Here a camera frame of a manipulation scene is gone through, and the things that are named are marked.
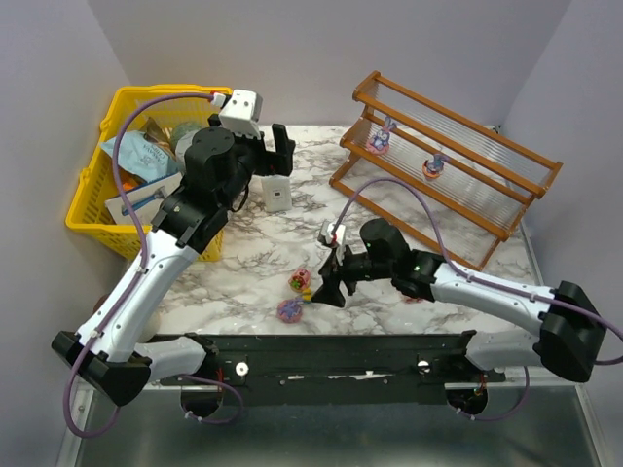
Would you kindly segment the purple bunny pink donut toy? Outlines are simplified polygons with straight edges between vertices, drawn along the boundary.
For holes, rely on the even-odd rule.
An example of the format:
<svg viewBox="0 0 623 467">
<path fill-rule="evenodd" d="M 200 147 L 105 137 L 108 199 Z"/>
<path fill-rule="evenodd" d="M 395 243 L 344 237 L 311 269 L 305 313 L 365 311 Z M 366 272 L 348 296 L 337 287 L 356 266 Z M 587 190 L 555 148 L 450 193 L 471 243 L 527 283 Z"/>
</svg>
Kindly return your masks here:
<svg viewBox="0 0 623 467">
<path fill-rule="evenodd" d="M 276 315 L 286 324 L 297 323 L 303 316 L 303 303 L 301 298 L 284 300 L 277 306 Z"/>
</svg>

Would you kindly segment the purple bunny pink base toy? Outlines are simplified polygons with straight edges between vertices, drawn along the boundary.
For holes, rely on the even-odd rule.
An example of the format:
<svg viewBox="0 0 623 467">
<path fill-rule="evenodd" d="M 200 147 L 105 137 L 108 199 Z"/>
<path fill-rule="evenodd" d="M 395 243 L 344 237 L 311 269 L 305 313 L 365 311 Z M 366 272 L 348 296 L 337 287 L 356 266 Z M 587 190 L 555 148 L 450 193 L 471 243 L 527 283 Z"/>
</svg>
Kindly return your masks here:
<svg viewBox="0 0 623 467">
<path fill-rule="evenodd" d="M 396 129 L 396 123 L 391 117 L 386 117 L 381 128 L 366 142 L 366 149 L 374 155 L 386 154 L 390 147 L 390 136 Z"/>
</svg>

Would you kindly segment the purple bunny orange cup toy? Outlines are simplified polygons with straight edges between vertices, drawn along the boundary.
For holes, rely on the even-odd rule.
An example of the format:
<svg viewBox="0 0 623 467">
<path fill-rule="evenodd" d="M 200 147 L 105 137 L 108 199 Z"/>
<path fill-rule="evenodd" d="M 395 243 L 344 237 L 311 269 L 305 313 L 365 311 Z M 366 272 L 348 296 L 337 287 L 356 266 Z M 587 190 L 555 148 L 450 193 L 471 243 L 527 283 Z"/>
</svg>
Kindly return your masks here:
<svg viewBox="0 0 623 467">
<path fill-rule="evenodd" d="M 422 174 L 427 180 L 434 180 L 441 176 L 445 163 L 450 158 L 443 153 L 436 153 L 422 164 Z"/>
</svg>

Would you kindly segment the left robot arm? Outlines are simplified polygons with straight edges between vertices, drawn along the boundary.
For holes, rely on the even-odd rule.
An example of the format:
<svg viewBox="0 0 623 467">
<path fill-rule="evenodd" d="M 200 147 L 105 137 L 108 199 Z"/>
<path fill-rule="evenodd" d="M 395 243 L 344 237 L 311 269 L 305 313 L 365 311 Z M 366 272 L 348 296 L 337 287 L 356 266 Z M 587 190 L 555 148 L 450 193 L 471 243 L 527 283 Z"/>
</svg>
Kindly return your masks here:
<svg viewBox="0 0 623 467">
<path fill-rule="evenodd" d="M 193 138 L 180 186 L 161 204 L 139 254 L 107 299 L 75 332 L 56 335 L 56 354 L 116 406 L 131 402 L 154 380 L 193 375 L 214 347 L 194 335 L 142 344 L 150 317 L 178 276 L 228 223 L 254 175 L 288 176 L 295 143 L 272 126 L 275 147 L 261 136 L 234 134 L 224 118 Z"/>
</svg>

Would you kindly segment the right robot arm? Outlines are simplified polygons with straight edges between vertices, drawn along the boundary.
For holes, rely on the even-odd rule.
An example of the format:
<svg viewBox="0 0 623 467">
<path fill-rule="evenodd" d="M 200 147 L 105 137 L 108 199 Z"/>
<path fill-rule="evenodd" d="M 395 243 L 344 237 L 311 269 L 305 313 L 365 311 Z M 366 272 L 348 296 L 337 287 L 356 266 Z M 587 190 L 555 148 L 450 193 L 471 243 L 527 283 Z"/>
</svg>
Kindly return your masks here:
<svg viewBox="0 0 623 467">
<path fill-rule="evenodd" d="M 353 253 L 346 229 L 326 221 L 318 242 L 330 254 L 319 275 L 315 303 L 343 307 L 360 281 L 389 280 L 401 294 L 431 303 L 461 305 L 513 324 L 507 332 L 477 332 L 465 356 L 480 370 L 543 367 L 557 377 L 586 382 L 598 360 L 605 325 L 583 289 L 563 281 L 556 288 L 520 284 L 459 267 L 443 256 L 413 249 L 383 218 L 366 222 L 366 248 Z"/>
</svg>

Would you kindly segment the wooden tiered shelf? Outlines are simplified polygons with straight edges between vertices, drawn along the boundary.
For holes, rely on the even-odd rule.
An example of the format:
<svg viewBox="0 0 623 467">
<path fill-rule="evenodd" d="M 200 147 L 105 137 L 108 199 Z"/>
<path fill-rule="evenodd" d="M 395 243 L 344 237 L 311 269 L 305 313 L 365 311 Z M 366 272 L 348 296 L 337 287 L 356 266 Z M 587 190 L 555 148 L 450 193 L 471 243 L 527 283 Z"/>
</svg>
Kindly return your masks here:
<svg viewBox="0 0 623 467">
<path fill-rule="evenodd" d="M 482 269 L 548 192 L 563 165 L 371 72 L 352 93 L 362 112 L 340 145 L 348 155 L 329 184 L 349 197 L 367 179 L 390 176 L 418 190 L 441 241 L 416 201 L 375 188 L 357 201 L 426 247 Z"/>
</svg>

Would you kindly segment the small yellow blue toy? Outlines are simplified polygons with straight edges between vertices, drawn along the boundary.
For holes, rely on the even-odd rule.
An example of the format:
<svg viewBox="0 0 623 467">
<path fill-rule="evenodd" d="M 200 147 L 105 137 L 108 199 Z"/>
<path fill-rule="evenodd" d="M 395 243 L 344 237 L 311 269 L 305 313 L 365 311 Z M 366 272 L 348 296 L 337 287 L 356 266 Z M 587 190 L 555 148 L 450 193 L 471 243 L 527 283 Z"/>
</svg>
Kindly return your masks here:
<svg viewBox="0 0 623 467">
<path fill-rule="evenodd" d="M 312 302 L 312 295 L 313 295 L 313 291 L 308 288 L 302 291 L 301 293 L 301 299 L 304 303 L 311 303 Z"/>
</svg>

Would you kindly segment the white bottle black cap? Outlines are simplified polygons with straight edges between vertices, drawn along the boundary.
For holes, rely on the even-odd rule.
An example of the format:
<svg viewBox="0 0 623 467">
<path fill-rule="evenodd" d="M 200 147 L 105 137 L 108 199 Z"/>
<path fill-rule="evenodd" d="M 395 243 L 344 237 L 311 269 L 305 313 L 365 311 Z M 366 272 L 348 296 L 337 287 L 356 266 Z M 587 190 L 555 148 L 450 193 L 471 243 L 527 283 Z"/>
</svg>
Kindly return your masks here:
<svg viewBox="0 0 623 467">
<path fill-rule="evenodd" d="M 290 179 L 272 175 L 261 180 L 262 197 L 268 213 L 284 212 L 292 208 Z"/>
</svg>

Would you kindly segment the grey roll in basket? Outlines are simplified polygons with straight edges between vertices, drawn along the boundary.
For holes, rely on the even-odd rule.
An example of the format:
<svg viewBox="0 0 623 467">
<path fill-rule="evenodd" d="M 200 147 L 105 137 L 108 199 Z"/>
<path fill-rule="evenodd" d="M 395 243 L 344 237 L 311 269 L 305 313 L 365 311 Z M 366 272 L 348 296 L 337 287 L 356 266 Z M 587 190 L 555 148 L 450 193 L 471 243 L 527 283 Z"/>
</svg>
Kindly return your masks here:
<svg viewBox="0 0 623 467">
<path fill-rule="evenodd" d="M 194 135 L 188 133 L 184 135 L 178 142 L 175 148 L 175 155 L 177 157 L 177 161 L 180 164 L 184 164 L 184 158 L 186 151 L 190 148 L 193 142 Z"/>
</svg>

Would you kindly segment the green round container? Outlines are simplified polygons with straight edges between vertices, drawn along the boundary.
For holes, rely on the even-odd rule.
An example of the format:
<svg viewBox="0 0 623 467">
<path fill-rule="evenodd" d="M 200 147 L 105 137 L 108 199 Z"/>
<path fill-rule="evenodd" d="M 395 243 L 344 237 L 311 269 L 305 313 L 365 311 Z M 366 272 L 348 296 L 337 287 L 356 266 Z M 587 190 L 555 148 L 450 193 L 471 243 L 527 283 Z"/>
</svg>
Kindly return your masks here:
<svg viewBox="0 0 623 467">
<path fill-rule="evenodd" d="M 170 143 L 176 146 L 179 140 L 187 133 L 202 129 L 202 125 L 198 122 L 187 121 L 175 126 L 170 134 Z"/>
</svg>

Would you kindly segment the blue pouch package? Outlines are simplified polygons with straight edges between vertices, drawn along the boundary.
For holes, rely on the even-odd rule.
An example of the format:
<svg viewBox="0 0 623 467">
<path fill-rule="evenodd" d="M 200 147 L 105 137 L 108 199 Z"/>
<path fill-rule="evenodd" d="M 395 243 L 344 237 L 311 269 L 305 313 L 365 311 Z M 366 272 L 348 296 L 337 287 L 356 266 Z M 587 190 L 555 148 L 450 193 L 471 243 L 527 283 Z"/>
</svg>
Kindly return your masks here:
<svg viewBox="0 0 623 467">
<path fill-rule="evenodd" d="M 138 130 L 124 134 L 117 161 L 120 169 L 148 183 L 178 172 L 177 162 L 169 153 Z"/>
</svg>

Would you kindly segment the yellow plastic basket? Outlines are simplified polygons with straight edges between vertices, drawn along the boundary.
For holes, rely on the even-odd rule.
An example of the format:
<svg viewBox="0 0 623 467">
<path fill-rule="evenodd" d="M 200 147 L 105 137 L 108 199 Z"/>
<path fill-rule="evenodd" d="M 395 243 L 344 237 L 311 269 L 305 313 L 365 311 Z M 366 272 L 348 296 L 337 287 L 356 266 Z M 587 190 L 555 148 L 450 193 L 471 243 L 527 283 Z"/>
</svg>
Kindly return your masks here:
<svg viewBox="0 0 623 467">
<path fill-rule="evenodd" d="M 153 86 L 127 86 L 119 88 L 100 122 L 98 143 L 103 143 L 118 133 L 128 116 L 144 102 L 161 95 L 175 93 L 230 94 L 226 87 L 202 87 L 198 85 L 160 84 Z M 173 130 L 186 122 L 206 124 L 210 115 L 218 109 L 203 98 L 182 98 L 156 104 L 136 117 L 129 130 L 139 130 L 152 118 L 165 131 Z M 77 191 L 65 217 L 68 229 L 87 234 L 100 243 L 132 260 L 138 253 L 140 241 L 132 225 L 118 225 L 110 215 L 105 201 L 118 194 L 112 173 L 111 158 L 96 145 L 89 165 L 79 176 Z"/>
</svg>

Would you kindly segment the razor package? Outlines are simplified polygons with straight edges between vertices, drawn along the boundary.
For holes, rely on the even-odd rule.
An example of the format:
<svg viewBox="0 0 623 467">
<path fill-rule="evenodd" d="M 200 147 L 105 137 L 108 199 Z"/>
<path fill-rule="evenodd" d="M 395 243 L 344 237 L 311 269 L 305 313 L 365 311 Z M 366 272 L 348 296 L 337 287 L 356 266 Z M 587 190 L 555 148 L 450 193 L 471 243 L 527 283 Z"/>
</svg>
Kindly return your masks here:
<svg viewBox="0 0 623 467">
<path fill-rule="evenodd" d="M 181 173 L 175 173 L 144 184 L 127 192 L 131 207 L 143 226 L 148 226 L 156 216 L 163 200 L 180 185 Z M 113 222 L 117 225 L 132 225 L 133 221 L 120 196 L 109 198 L 104 203 Z"/>
</svg>

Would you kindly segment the brown tape roll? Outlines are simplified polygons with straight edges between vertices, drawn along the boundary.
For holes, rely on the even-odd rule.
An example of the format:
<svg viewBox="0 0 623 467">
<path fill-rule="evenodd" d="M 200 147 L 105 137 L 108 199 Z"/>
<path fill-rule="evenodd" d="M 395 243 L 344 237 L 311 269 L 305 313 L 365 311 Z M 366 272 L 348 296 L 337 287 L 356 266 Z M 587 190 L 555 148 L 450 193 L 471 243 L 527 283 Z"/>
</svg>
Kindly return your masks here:
<svg viewBox="0 0 623 467">
<path fill-rule="evenodd" d="M 102 305 L 106 302 L 108 298 L 108 295 L 104 295 L 102 297 L 100 297 L 98 299 L 98 301 L 96 302 L 95 306 L 92 309 L 92 313 L 95 314 L 99 311 L 99 309 L 102 307 Z"/>
</svg>

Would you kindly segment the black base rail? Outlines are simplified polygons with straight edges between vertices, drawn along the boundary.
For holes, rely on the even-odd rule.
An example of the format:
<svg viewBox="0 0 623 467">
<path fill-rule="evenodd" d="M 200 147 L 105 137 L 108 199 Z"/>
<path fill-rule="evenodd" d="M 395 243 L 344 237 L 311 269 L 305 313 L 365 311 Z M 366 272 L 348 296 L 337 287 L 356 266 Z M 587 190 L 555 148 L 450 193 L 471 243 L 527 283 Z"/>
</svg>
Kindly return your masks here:
<svg viewBox="0 0 623 467">
<path fill-rule="evenodd" d="M 449 384 L 505 380 L 468 361 L 473 335 L 205 335 L 196 375 L 230 384 L 246 406 L 444 405 Z"/>
</svg>

